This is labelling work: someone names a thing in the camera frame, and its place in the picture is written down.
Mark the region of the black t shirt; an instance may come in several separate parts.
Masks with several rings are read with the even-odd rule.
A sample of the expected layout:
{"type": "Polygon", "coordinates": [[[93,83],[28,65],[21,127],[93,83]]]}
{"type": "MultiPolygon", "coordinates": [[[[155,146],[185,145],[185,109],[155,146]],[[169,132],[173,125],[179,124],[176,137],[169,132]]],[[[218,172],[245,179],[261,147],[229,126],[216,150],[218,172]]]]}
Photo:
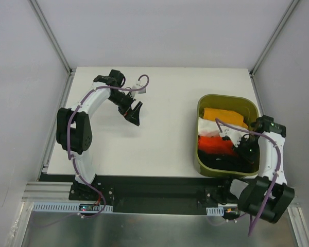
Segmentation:
{"type": "Polygon", "coordinates": [[[197,154],[200,161],[208,168],[243,173],[255,171],[254,163],[250,163],[239,156],[208,154],[201,150],[198,150],[197,154]]]}

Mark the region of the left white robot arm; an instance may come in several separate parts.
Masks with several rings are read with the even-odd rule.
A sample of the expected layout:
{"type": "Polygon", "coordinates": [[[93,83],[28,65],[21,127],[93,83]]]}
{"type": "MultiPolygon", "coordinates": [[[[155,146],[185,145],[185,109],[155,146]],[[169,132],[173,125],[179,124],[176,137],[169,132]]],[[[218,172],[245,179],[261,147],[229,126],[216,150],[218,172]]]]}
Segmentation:
{"type": "Polygon", "coordinates": [[[98,75],[94,78],[89,91],[82,99],[70,108],[60,108],[57,112],[56,142],[67,152],[72,162],[75,181],[82,184],[80,193],[87,200],[98,196],[98,187],[93,184],[96,172],[92,164],[89,148],[93,134],[91,118],[98,108],[110,101],[117,106],[122,117],[136,126],[140,125],[140,109],[143,105],[135,102],[135,95],[145,93],[149,84],[149,76],[139,76],[137,83],[124,88],[126,77],[119,70],[111,70],[109,75],[98,75]]]}

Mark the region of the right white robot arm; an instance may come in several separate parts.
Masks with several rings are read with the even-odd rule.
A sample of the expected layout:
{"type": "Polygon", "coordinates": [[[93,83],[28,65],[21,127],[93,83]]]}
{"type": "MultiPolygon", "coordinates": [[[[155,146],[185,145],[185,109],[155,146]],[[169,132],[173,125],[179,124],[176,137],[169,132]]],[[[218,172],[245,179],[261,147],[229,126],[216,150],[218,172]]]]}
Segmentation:
{"type": "Polygon", "coordinates": [[[295,191],[287,185],[283,168],[286,127],[263,115],[251,124],[252,130],[230,125],[221,133],[231,140],[232,149],[249,162],[259,161],[259,170],[252,179],[233,179],[221,190],[227,203],[237,200],[238,209],[270,223],[277,223],[295,191]]]}

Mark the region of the olive green plastic bin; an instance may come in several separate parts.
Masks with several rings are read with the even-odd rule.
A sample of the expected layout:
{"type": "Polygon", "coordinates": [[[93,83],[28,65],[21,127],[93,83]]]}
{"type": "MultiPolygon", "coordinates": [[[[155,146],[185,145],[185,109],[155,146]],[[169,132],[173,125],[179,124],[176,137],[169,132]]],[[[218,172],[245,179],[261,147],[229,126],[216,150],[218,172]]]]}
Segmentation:
{"type": "MultiPolygon", "coordinates": [[[[258,109],[256,105],[249,99],[236,96],[228,95],[217,95],[217,94],[207,94],[201,97],[197,103],[197,117],[202,117],[205,108],[214,108],[221,110],[235,111],[244,117],[244,123],[250,126],[258,116],[258,109]]],[[[255,161],[250,165],[249,172],[239,172],[232,170],[219,170],[212,167],[208,167],[203,164],[203,162],[198,157],[198,137],[195,135],[195,146],[194,146],[194,168],[196,171],[205,177],[213,178],[243,178],[251,177],[258,173],[259,171],[259,159],[260,153],[257,152],[255,156],[255,161]]]]}

